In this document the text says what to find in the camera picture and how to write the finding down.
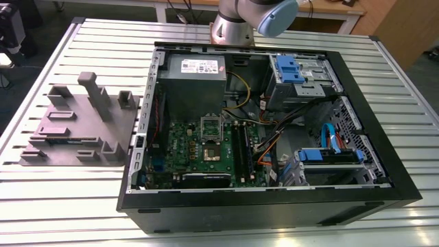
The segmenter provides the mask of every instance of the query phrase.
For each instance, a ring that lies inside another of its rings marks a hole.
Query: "floor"
[[[75,16],[127,21],[156,21],[153,8],[115,7],[93,4],[87,4],[87,8],[84,8],[84,4],[65,3],[64,12],[57,13],[51,2],[37,2],[37,7],[44,19],[44,25],[32,29],[31,33],[39,46],[39,54],[25,61],[24,66],[28,67],[1,70],[8,80],[13,82],[13,87],[9,90],[0,89],[0,134],[32,87],[40,72],[39,67],[44,67]],[[183,13],[183,15],[191,20],[188,13]],[[216,13],[211,11],[195,11],[195,16],[197,16],[199,24],[207,25],[213,21]],[[167,19],[168,22],[179,23],[172,9],[167,10]],[[430,61],[427,56],[422,55],[415,65],[407,71],[407,75],[432,108],[439,112],[439,99],[436,97],[439,95],[439,62]]]

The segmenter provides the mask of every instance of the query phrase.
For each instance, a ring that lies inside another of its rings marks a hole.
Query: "metal table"
[[[335,50],[351,69],[423,200],[334,227],[145,235],[116,212],[123,167],[23,167],[53,84],[81,93],[81,71],[99,75],[108,94],[143,95],[155,41],[201,42],[207,26],[87,19],[71,24],[0,138],[0,244],[133,246],[428,246],[439,244],[439,118],[380,42],[363,36],[286,32],[257,46]]]

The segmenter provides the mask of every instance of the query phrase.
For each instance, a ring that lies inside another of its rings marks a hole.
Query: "white label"
[[[184,59],[181,73],[217,74],[217,61]]]
[[[288,160],[290,156],[283,154],[282,157],[280,157],[280,161],[282,162],[286,162]]]
[[[303,76],[312,76],[312,73],[310,71],[300,71]]]
[[[260,109],[266,110],[266,107],[267,107],[267,102],[262,100],[260,101]]]
[[[274,170],[270,171],[270,176],[272,177],[274,180],[276,180],[278,174],[275,173]]]

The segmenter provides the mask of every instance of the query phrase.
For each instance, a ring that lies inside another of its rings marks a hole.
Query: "blue plastic latch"
[[[356,156],[358,156],[359,161],[363,162],[363,160],[364,160],[363,151],[362,150],[356,150],[355,152],[356,152]]]
[[[299,64],[296,63],[292,56],[276,56],[278,70],[280,73],[280,81],[283,83],[303,84],[304,78],[299,72]]]
[[[304,153],[304,150],[299,151],[299,160],[306,161],[307,160],[307,155]]]
[[[145,181],[147,181],[145,175],[141,175],[141,177],[140,177],[141,184],[145,184]]]
[[[164,172],[164,159],[161,158],[152,158],[151,164],[153,166],[153,171]]]
[[[318,150],[318,149],[306,149],[303,151],[304,151],[304,153],[307,155],[307,159],[310,161],[322,161],[323,160],[320,150]]]

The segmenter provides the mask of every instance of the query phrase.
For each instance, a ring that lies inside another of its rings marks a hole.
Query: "green circuit board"
[[[256,171],[253,173],[255,178],[251,180],[240,181],[237,179],[236,181],[232,128],[232,123],[224,123],[221,142],[201,142],[201,126],[199,122],[172,122],[164,172],[227,173],[232,175],[232,187],[263,187],[266,183],[264,171]],[[208,132],[208,135],[217,134],[213,124],[209,126],[204,125],[205,132]],[[248,124],[247,134],[253,146],[259,143],[257,126]]]

